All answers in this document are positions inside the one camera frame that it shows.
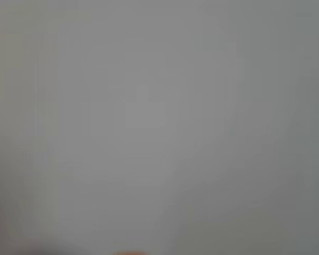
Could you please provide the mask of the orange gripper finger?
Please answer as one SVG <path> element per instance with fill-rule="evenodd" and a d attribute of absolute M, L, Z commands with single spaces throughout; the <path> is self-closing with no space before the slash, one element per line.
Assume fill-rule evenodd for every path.
<path fill-rule="evenodd" d="M 113 255 L 149 255 L 149 253 L 145 251 L 131 250 L 131 251 L 118 251 L 113 253 Z"/>

